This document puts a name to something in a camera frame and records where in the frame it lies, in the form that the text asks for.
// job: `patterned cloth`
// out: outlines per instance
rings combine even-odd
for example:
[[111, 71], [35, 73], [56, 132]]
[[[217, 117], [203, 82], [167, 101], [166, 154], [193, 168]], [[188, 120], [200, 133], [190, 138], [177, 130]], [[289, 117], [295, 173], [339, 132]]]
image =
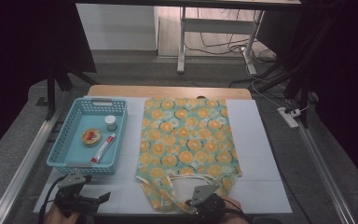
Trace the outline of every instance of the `patterned cloth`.
[[228, 194], [241, 168], [224, 99], [153, 98], [145, 102], [136, 177], [153, 207], [169, 212], [193, 207], [175, 199], [172, 181], [217, 181]]

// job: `white wall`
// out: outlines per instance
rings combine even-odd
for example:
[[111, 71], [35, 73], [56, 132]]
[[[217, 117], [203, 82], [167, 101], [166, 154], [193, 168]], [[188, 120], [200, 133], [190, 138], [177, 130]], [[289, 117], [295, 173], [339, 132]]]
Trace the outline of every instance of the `white wall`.
[[91, 49], [156, 50], [156, 7], [76, 4]]

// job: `blue plastic basket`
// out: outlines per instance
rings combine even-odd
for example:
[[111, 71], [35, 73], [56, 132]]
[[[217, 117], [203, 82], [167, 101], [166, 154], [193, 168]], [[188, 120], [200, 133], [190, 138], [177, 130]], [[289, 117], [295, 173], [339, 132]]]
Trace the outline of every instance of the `blue plastic basket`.
[[[116, 117], [117, 129], [113, 132], [107, 130], [104, 122], [104, 118], [108, 115]], [[76, 168], [83, 175], [113, 175], [117, 169], [126, 121], [127, 102], [125, 100], [76, 99], [50, 151], [47, 164], [65, 174], [69, 174]], [[82, 142], [83, 132], [90, 128], [100, 130], [103, 137], [101, 142], [94, 147], [88, 147]], [[116, 134], [115, 141], [106, 150], [98, 164], [91, 163], [91, 158], [112, 133]]]

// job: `power strip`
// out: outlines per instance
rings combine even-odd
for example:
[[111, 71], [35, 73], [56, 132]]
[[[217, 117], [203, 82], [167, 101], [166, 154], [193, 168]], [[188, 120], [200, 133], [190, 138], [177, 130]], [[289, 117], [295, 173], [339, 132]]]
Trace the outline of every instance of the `power strip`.
[[286, 110], [286, 108], [284, 107], [279, 107], [278, 108], [278, 112], [281, 114], [281, 116], [283, 117], [284, 121], [286, 121], [287, 125], [289, 125], [289, 127], [291, 129], [295, 129], [298, 128], [298, 123], [297, 121], [295, 121], [295, 119], [293, 119], [293, 117], [290, 115], [290, 113], [284, 113], [284, 111]]

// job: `gray carpet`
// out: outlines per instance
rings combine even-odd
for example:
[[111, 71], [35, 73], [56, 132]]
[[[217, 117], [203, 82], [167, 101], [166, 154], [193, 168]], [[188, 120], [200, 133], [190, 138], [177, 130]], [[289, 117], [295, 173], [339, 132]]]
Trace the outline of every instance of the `gray carpet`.
[[[247, 77], [242, 60], [188, 58], [186, 73], [183, 76], [176, 74], [175, 59], [115, 57], [113, 60], [107, 58], [96, 60], [96, 65], [98, 75], [89, 74], [89, 76], [102, 84], [114, 85], [227, 87], [231, 81]], [[258, 65], [257, 71], [262, 72], [267, 68], [268, 65]], [[72, 75], [70, 77], [74, 83], [70, 95], [74, 100], [86, 94], [90, 85], [77, 77]], [[239, 83], [233, 85], [233, 88], [247, 88], [249, 85], [250, 82]], [[275, 96], [267, 96], [276, 104], [287, 106], [282, 98], [278, 97], [282, 95], [282, 90], [281, 87], [273, 88], [270, 92]], [[41, 97], [46, 96], [46, 81], [33, 85], [29, 90], [28, 103], [0, 142], [0, 198], [46, 117], [47, 108], [36, 106]], [[309, 223], [307, 218], [311, 223], [341, 223], [299, 131], [288, 128], [276, 112], [276, 105], [257, 94], [253, 97], [265, 122], [271, 147], [281, 169], [282, 178], [285, 180], [286, 193], [294, 212], [268, 216], [276, 217], [285, 224]], [[37, 217], [32, 211], [51, 170], [46, 166], [46, 158], [65, 116], [66, 113], [59, 118], [60, 122], [45, 144], [36, 166], [10, 212], [7, 223], [36, 223]], [[309, 125], [358, 223], [358, 171], [339, 143], [318, 120], [314, 105], [309, 108]]]

